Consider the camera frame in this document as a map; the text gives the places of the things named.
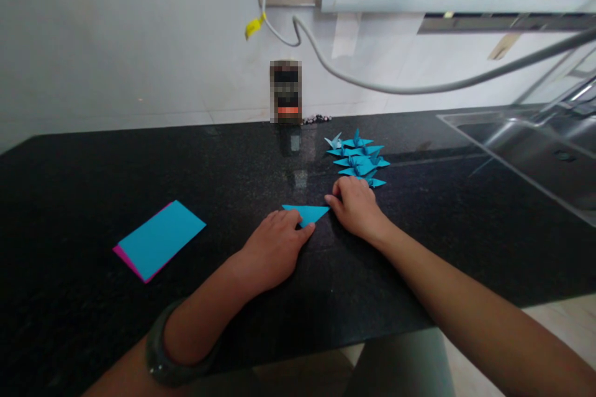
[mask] yellow tag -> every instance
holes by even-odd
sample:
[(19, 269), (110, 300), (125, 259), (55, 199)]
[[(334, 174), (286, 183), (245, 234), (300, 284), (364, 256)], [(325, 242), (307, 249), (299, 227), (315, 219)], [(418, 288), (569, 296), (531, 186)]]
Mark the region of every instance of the yellow tag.
[(266, 18), (267, 16), (265, 15), (265, 13), (263, 13), (263, 15), (260, 18), (255, 19), (248, 25), (246, 25), (246, 31), (244, 31), (244, 36), (246, 37), (246, 40), (248, 40), (249, 37), (251, 37), (254, 33), (259, 31), (259, 29), (261, 29), (261, 25), (263, 24)]

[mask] black granite countertop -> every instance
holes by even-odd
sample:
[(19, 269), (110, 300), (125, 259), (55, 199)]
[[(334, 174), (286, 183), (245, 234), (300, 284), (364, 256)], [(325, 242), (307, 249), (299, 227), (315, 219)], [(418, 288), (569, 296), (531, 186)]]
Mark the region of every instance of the black granite countertop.
[[(384, 145), (389, 218), (518, 306), (596, 291), (596, 230), (435, 112), (38, 136), (0, 156), (2, 387), (77, 395), (239, 250), (282, 204), (325, 205), (340, 166), (324, 137)], [(148, 284), (114, 245), (172, 200), (207, 223)], [(427, 328), (389, 263), (333, 213), (295, 274), (230, 323), (214, 372)]]

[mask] white cable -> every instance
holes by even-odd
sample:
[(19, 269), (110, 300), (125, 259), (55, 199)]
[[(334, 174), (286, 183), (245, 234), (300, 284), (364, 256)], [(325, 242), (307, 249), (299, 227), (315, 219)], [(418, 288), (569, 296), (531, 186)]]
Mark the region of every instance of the white cable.
[(298, 36), (298, 42), (297, 43), (288, 42), (286, 39), (284, 39), (283, 37), (281, 37), (281, 34), (278, 33), (277, 30), (269, 23), (269, 19), (267, 18), (267, 14), (265, 14), (265, 7), (266, 7), (266, 5), (267, 5), (267, 0), (261, 1), (261, 16), (265, 18), (265, 23), (267, 24), (267, 26), (269, 27), (269, 29), (271, 30), (271, 32), (273, 34), (275, 34), (275, 36), (277, 36), (277, 38), (280, 39), (286, 45), (289, 45), (290, 47), (298, 47), (301, 44), (300, 34), (298, 34), (298, 30), (296, 30), (296, 35)]
[(342, 79), (350, 84), (354, 84), (355, 86), (362, 87), (369, 90), (378, 91), (381, 93), (389, 93), (389, 94), (400, 94), (400, 95), (415, 95), (415, 94), (428, 94), (428, 93), (442, 93), (448, 92), (453, 90), (459, 90), (462, 88), (467, 88), (474, 86), (476, 84), (480, 84), (491, 79), (497, 78), (499, 76), (503, 76), (504, 74), (511, 73), (512, 71), (519, 70), (521, 68), (525, 68), (529, 65), (533, 65), (537, 62), (543, 61), (545, 59), (551, 58), (558, 54), (564, 53), (565, 51), (572, 50), (574, 48), (580, 47), (586, 43), (589, 43), (593, 40), (596, 40), (596, 28), (591, 28), (581, 33), (578, 33), (572, 37), (569, 37), (559, 43), (555, 43), (550, 47), (546, 47), (542, 50), (536, 51), (528, 56), (524, 56), (523, 58), (517, 59), (513, 62), (510, 62), (506, 65), (503, 65), (499, 68), (495, 68), (494, 70), (487, 71), (486, 73), (479, 74), (478, 76), (473, 76), (469, 79), (464, 79), (462, 81), (456, 81), (449, 84), (442, 84), (437, 86), (430, 86), (430, 87), (393, 87), (393, 86), (386, 86), (382, 84), (375, 84), (369, 83), (366, 81), (361, 81), (360, 79), (356, 79), (355, 77), (342, 73), (334, 68), (323, 56), (320, 48), (318, 47), (318, 43), (315, 37), (312, 35), (310, 29), (304, 24), (303, 21), (300, 20), (297, 16), (292, 16), (292, 23), (294, 23), (294, 30), (296, 31), (296, 37), (298, 38), (298, 42), (292, 43), (288, 42), (285, 38), (283, 38), (276, 29), (269, 23), (267, 19), (267, 15), (265, 14), (267, 0), (263, 0), (261, 2), (261, 13), (265, 17), (265, 23), (278, 39), (280, 39), (286, 45), (290, 47), (298, 47), (302, 43), (302, 38), (300, 37), (300, 32), (298, 27), (302, 28), (306, 37), (310, 40), (312, 48), (315, 50), (315, 54), (317, 55), (318, 60), (321, 62), (321, 65), (332, 75), (335, 77)]

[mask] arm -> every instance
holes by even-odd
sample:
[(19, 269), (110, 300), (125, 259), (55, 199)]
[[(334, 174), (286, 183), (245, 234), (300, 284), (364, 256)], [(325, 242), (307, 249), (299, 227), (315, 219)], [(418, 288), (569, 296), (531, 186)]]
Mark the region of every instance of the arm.
[[(315, 225), (310, 224), (296, 231), (301, 220), (296, 210), (269, 214), (244, 248), (225, 261), (172, 313), (164, 328), (163, 342), (173, 362), (200, 362), (246, 303), (292, 274), (302, 245), (315, 230)], [(84, 395), (171, 397), (188, 392), (188, 386), (166, 388), (149, 375), (143, 338)]]
[(387, 257), (443, 333), (503, 393), (596, 395), (589, 365), (524, 312), (393, 225), (366, 181), (342, 177), (333, 194), (325, 199), (341, 224)]

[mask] hand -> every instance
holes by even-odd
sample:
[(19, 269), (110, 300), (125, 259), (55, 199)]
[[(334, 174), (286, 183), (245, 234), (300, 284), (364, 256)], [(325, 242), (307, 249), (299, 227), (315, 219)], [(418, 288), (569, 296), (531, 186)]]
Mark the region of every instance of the hand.
[(277, 287), (293, 273), (300, 249), (315, 231), (314, 223), (296, 230), (301, 221), (297, 210), (273, 211), (244, 248), (229, 259), (240, 286), (250, 298)]
[(364, 179), (341, 177), (333, 185), (333, 195), (326, 195), (325, 200), (346, 230), (370, 244), (382, 240), (394, 227)]

